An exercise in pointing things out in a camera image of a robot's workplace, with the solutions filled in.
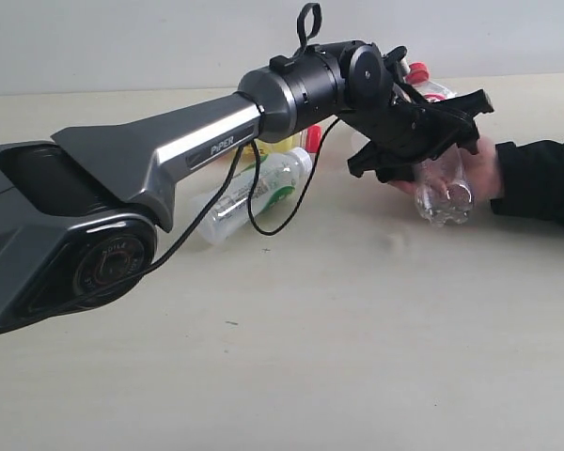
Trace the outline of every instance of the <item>wire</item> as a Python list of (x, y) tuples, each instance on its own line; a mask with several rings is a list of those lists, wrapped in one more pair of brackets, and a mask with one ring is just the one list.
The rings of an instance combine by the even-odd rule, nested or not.
[(259, 155), (259, 149), (257, 148), (257, 144), (255, 143), (255, 141), (253, 141), (251, 143), (251, 146), (253, 147), (253, 154), (255, 155), (255, 177), (253, 178), (253, 184), (251, 185), (251, 191), (249, 191), (248, 199), (247, 199), (246, 203), (247, 203), (247, 207), (248, 207), (249, 221), (251, 222), (251, 225), (253, 226), (253, 228), (255, 228), (256, 231), (259, 232), (261, 235), (272, 237), (273, 235), (280, 233), (290, 223), (290, 221), (292, 221), (294, 216), (297, 214), (297, 212), (301, 208), (301, 204), (303, 203), (303, 199), (305, 198), (305, 195), (307, 193), (307, 189), (309, 188), (309, 185), (311, 184), (311, 180), (313, 179), (313, 176), (316, 173), (316, 168), (318, 167), (318, 160), (320, 159), (320, 153), (321, 153), (321, 148), (323, 146), (323, 142), (325, 141), (326, 136), (328, 136), (328, 133), (330, 133), (330, 131), (338, 124), (339, 121), (340, 121), (340, 119), (336, 119), (332, 124), (330, 124), (330, 126), (328, 126), (328, 128), (324, 132), (323, 136), (321, 137), (320, 144), (318, 145), (318, 150), (316, 151), (316, 158), (314, 159), (314, 162), (313, 162), (313, 167), (311, 168), (311, 172), (309, 173), (309, 177), (307, 178), (305, 186), (303, 187), (303, 191), (301, 192), (301, 196), (299, 197), (299, 200), (297, 200), (297, 203), (294, 206), (294, 209), (292, 210), (292, 212), (290, 213), (290, 215), (286, 219), (286, 221), (284, 221), (279, 227), (277, 227), (274, 230), (263, 230), (257, 224), (257, 221), (255, 220), (255, 215), (253, 214), (253, 195), (255, 194), (255, 190), (257, 189), (257, 185), (259, 183), (259, 170), (261, 168), (261, 157)]
[(91, 299), (94, 296), (101, 295), (104, 292), (110, 291), (114, 287), (119, 286), (121, 284), (124, 284), (126, 282), (129, 282), (131, 280), (136, 280), (136, 279), (139, 279), (141, 277), (144, 277), (145, 275), (161, 268), (167, 262), (167, 260), (169, 260), (178, 251), (178, 249), (181, 248), (181, 246), (186, 242), (186, 240), (188, 240), (188, 237), (190, 237), (190, 235), (192, 235), (192, 233), (198, 227), (198, 225), (203, 220), (203, 218), (205, 216), (207, 216), (207, 213), (209, 213), (209, 210), (213, 207), (213, 205), (215, 205), (215, 203), (217, 203), (219, 198), (224, 194), (224, 192), (226, 191), (230, 182), (232, 181), (232, 178), (234, 177), (234, 173), (236, 172), (236, 168), (238, 167), (238, 163), (239, 163), (242, 155), (243, 155), (243, 150), (241, 148), (238, 148), (236, 150), (236, 155), (234, 156), (234, 160), (232, 161), (232, 164), (230, 165), (229, 170), (227, 171), (226, 178), (225, 178), (224, 182), (222, 183), (221, 188), (217, 191), (217, 193), (215, 193), (213, 195), (213, 197), (207, 203), (207, 205), (203, 208), (203, 210), (200, 211), (200, 213), (196, 216), (194, 221), (190, 225), (188, 225), (188, 227), (183, 231), (183, 233), (180, 235), (180, 237), (171, 245), (171, 247), (159, 259), (157, 259), (155, 262), (150, 264), (145, 270), (143, 270), (141, 272), (137, 272), (136, 274), (129, 275), (129, 276), (124, 277), (122, 279), (119, 279), (119, 280), (116, 281), (116, 283), (111, 284), (109, 286), (91, 291), (91, 292), (83, 294), (81, 296), (77, 296), (74, 299), (72, 299), (72, 300), (70, 300), (66, 303), (62, 303), (58, 307), (52, 308), (52, 309), (50, 309), (50, 310), (48, 310), (48, 311), (46, 311), (46, 312), (44, 312), (44, 313), (42, 313), (42, 314), (40, 314), (36, 317), (31, 318), (31, 319), (25, 319), (25, 320), (22, 320), (22, 321), (17, 321), (17, 322), (15, 322), (15, 323), (13, 323), (9, 326), (0, 327), (0, 335), (6, 334), (6, 333), (9, 333), (9, 332), (13, 332), (13, 331), (17, 331), (17, 330), (22, 329), (23, 327), (28, 327), (28, 326), (31, 326), (33, 324), (37, 324), (41, 321), (44, 321), (46, 319), (55, 317), (55, 316), (59, 315), (61, 312), (76, 306), (78, 303), (82, 303), (84, 301), (87, 301), (88, 299)]

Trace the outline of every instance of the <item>black sleeve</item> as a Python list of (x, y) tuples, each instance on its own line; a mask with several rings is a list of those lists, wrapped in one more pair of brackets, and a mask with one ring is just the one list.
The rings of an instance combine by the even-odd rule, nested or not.
[(564, 226), (564, 143), (504, 143), (497, 146), (497, 159), (504, 193), (491, 201), (493, 212)]

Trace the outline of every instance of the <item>water bottle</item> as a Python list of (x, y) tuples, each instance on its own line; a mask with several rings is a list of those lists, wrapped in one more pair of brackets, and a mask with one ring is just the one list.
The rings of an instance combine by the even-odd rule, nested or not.
[[(261, 156), (258, 184), (253, 194), (255, 216), (293, 194), (299, 183), (311, 172), (313, 163), (303, 148), (285, 153)], [(210, 244), (220, 244), (248, 222), (248, 195), (255, 177), (255, 164), (238, 173), (224, 195), (211, 208), (196, 231)], [(191, 199), (191, 209), (197, 215), (217, 189)]]
[[(424, 63), (411, 64), (405, 80), (427, 101), (442, 101), (457, 95), (432, 82)], [(449, 221), (463, 224), (468, 220), (475, 199), (458, 148), (450, 148), (436, 160), (416, 164), (414, 175), (417, 186), (415, 206), (420, 216), (433, 226), (444, 226)]]

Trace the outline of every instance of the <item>gray robotic arm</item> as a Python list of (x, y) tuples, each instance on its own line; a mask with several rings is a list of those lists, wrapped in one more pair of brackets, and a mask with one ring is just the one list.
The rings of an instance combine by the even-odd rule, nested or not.
[(0, 334), (123, 296), (165, 262), (152, 261), (155, 227), (173, 228), (176, 184), (257, 137), (275, 143), (337, 117), (370, 139), (349, 171), (382, 182), (411, 177), (414, 163), (452, 144), (476, 152), (474, 118), (493, 110), (484, 91), (428, 103), (403, 82), (404, 47), (307, 45), (320, 26), (320, 6), (305, 5), (297, 52), (249, 71), (220, 99), (0, 145)]

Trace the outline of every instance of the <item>table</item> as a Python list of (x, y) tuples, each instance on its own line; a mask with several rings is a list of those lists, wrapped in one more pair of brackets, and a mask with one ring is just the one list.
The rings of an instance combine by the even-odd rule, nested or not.
[[(443, 83), (488, 90), (497, 141), (564, 140), (564, 74)], [(0, 97), (0, 143), (229, 91)], [(431, 228), (348, 174), (351, 141), (280, 235), (193, 236), (118, 302), (0, 336), (0, 450), (564, 451), (564, 230), (486, 208)], [(179, 185), (163, 247), (228, 164)]]

